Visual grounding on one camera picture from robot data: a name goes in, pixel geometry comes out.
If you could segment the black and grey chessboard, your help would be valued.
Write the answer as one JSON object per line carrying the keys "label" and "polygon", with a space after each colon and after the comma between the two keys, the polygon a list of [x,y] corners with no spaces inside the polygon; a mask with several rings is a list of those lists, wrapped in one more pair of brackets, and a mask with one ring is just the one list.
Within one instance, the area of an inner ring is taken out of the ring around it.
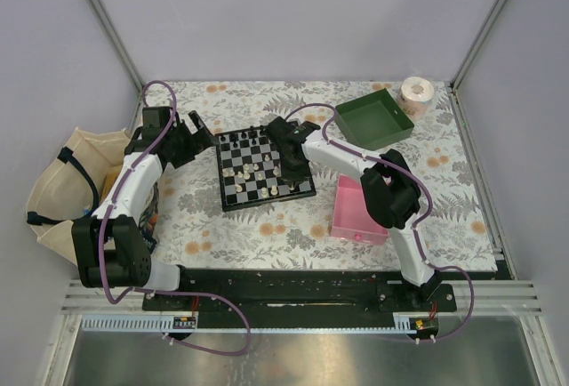
{"label": "black and grey chessboard", "polygon": [[264,127],[217,133],[216,157],[222,211],[232,212],[317,194],[312,178],[287,185],[280,155]]}

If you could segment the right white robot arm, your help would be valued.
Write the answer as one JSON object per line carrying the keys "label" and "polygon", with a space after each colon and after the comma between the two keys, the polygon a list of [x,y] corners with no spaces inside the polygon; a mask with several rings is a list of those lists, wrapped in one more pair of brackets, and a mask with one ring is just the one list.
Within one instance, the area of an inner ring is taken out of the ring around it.
{"label": "right white robot arm", "polygon": [[367,216],[389,231],[406,285],[406,304],[423,311],[436,301],[441,280],[416,229],[424,217],[420,198],[427,191],[400,152],[365,154],[310,121],[276,117],[267,125],[213,135],[196,112],[190,116],[199,148],[216,149],[224,211],[260,205],[264,199],[313,196],[310,166],[327,166],[359,184]]}

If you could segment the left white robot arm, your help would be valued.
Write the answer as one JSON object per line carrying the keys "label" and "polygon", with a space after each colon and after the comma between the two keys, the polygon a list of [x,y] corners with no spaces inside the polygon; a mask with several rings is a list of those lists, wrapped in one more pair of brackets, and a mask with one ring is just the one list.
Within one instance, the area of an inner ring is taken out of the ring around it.
{"label": "left white robot arm", "polygon": [[216,140],[195,110],[192,133],[168,107],[144,108],[142,126],[124,149],[121,173],[93,214],[73,222],[71,235],[79,277],[87,288],[132,287],[162,291],[173,310],[193,299],[180,281],[181,268],[151,259],[139,220],[166,166],[179,168],[214,146]]}

